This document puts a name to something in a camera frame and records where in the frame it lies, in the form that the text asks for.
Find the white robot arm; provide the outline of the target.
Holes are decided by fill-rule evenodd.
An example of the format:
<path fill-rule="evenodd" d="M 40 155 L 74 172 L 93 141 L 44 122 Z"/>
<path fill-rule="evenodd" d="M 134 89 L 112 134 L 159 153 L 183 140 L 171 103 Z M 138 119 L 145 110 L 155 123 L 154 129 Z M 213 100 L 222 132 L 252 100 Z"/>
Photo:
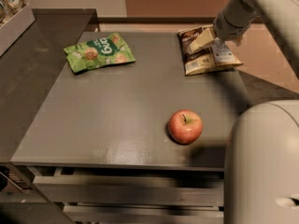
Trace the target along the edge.
<path fill-rule="evenodd" d="M 234 40 L 259 17 L 292 67 L 299 64 L 298 0 L 230 0 L 213 22 Z M 223 224 L 299 224 L 299 102 L 256 105 L 241 115 L 225 151 Z"/>

